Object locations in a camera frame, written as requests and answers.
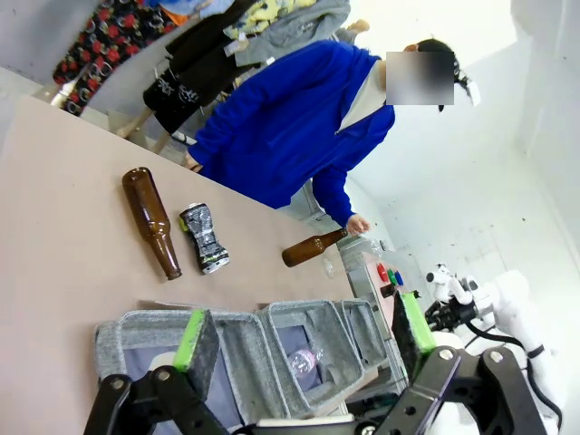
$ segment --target floral pants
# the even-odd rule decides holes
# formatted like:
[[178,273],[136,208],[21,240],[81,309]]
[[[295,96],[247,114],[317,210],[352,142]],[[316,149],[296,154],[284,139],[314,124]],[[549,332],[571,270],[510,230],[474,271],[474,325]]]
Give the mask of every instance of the floral pants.
[[80,116],[112,73],[176,25],[158,7],[140,0],[104,0],[53,73],[57,84],[80,78],[63,109]]

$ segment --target mannequin hand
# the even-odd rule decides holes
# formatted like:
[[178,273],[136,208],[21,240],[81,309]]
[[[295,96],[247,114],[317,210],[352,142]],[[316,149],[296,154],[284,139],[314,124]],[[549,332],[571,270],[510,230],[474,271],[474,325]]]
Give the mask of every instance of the mannequin hand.
[[185,158],[183,160],[183,166],[185,166],[189,170],[193,170],[194,172],[200,172],[203,166],[195,161],[191,154],[185,151]]
[[352,235],[366,233],[371,229],[371,224],[361,215],[352,215],[346,223],[346,229]]

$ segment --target screw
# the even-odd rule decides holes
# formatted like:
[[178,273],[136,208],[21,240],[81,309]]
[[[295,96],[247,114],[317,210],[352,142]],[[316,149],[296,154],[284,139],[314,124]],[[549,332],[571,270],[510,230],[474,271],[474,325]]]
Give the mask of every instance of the screw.
[[125,382],[123,382],[121,379],[115,379],[111,386],[114,390],[120,390],[121,387],[125,384]]
[[452,360],[453,352],[450,351],[449,349],[443,349],[441,352],[439,352],[439,357],[443,358],[445,361]]
[[169,372],[162,370],[161,372],[157,373],[157,379],[164,382],[169,379]]
[[495,363],[501,363],[501,361],[504,359],[503,356],[501,356],[501,353],[497,352],[497,351],[493,351],[491,353],[489,353],[489,357],[495,362]]
[[367,426],[366,428],[362,428],[361,435],[373,435],[374,433],[374,426]]

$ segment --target blue hoodie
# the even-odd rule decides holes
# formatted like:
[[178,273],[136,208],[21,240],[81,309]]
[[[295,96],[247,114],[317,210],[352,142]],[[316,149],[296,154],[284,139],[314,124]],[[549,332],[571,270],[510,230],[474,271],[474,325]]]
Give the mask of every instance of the blue hoodie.
[[310,178],[314,196],[339,225],[353,214],[346,173],[394,123],[392,106],[337,132],[380,58],[344,43],[321,41],[274,62],[219,105],[188,152],[201,175],[272,208]]

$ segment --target white undershirt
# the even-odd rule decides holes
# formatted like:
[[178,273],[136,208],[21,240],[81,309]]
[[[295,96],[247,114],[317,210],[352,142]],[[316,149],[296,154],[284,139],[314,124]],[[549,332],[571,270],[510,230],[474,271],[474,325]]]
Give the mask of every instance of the white undershirt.
[[375,113],[383,106],[386,100],[386,93],[381,83],[380,65],[380,62],[377,61],[372,66],[369,75],[366,76],[359,91],[356,93],[351,108],[344,115],[341,128],[338,131],[350,127],[363,118]]

